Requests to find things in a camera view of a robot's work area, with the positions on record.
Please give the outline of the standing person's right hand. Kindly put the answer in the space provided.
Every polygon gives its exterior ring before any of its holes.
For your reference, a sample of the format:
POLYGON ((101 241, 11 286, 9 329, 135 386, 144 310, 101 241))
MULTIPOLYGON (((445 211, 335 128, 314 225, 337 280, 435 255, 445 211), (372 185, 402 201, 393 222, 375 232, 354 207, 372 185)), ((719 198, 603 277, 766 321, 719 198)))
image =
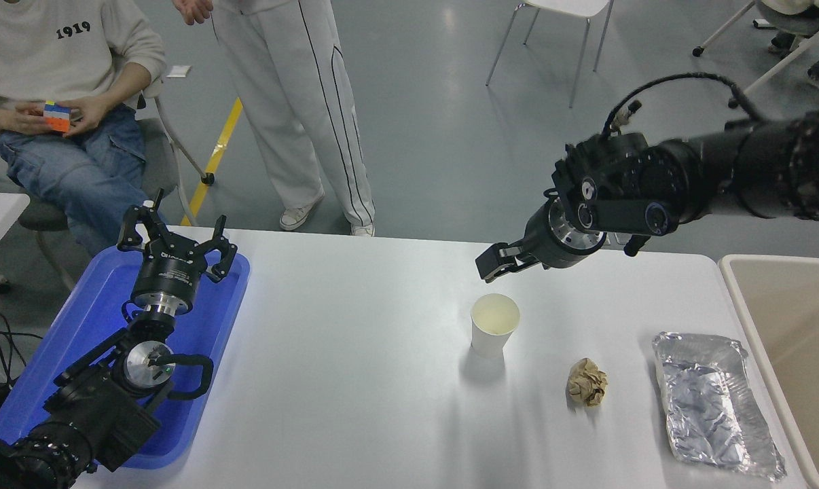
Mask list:
POLYGON ((176 11, 180 13, 184 24, 193 26, 204 24, 211 19, 213 3, 210 0, 174 0, 172 1, 176 11))

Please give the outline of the seated person's left hand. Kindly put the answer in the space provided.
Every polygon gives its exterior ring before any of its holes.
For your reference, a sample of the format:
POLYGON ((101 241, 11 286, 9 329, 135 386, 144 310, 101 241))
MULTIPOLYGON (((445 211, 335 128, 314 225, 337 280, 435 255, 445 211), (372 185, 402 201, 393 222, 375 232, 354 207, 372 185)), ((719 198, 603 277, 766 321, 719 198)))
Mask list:
POLYGON ((70 130, 65 131, 63 137, 75 137, 96 130, 103 118, 113 109, 106 95, 80 97, 60 101, 58 104, 79 113, 78 120, 70 123, 70 130))

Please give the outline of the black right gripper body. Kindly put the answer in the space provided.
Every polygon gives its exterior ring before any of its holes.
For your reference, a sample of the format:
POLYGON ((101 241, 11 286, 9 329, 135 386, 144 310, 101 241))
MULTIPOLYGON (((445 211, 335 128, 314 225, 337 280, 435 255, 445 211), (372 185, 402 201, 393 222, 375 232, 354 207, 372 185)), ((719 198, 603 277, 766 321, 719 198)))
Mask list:
POLYGON ((546 202, 528 220, 522 252, 546 267, 568 268, 587 257, 587 234, 571 226, 560 202, 546 202))

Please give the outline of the seated person's right hand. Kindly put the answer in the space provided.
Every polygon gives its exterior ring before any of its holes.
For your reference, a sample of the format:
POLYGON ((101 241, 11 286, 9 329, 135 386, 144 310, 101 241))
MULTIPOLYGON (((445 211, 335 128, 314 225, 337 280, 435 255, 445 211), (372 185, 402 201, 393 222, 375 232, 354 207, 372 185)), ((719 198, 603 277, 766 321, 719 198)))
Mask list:
POLYGON ((43 103, 35 102, 16 103, 6 117, 3 130, 22 135, 43 135, 53 131, 44 117, 43 103))

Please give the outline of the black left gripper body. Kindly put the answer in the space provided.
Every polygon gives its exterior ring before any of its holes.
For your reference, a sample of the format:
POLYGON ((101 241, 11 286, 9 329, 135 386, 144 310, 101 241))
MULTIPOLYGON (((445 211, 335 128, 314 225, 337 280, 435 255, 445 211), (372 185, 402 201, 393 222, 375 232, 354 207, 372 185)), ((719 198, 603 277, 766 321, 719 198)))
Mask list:
POLYGON ((157 303, 157 296, 171 296, 180 306, 193 306, 200 278, 207 269, 206 253, 141 251, 143 262, 130 294, 137 306, 157 303))

